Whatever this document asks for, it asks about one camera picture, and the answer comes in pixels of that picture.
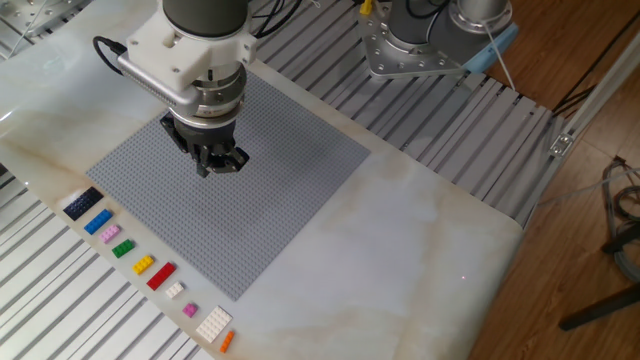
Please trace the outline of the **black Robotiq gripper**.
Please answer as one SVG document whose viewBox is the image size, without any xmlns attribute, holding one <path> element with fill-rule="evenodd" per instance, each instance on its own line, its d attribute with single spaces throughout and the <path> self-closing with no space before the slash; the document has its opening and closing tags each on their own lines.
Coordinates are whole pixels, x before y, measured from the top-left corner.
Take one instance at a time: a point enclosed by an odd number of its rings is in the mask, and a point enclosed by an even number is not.
<svg viewBox="0 0 640 360">
<path fill-rule="evenodd" d="M 169 112 L 160 119 L 160 125 L 180 151 L 195 159 L 197 174 L 202 178 L 210 172 L 239 172 L 250 159 L 248 153 L 235 147 L 235 121 L 217 128 L 201 129 L 185 124 Z"/>
</svg>

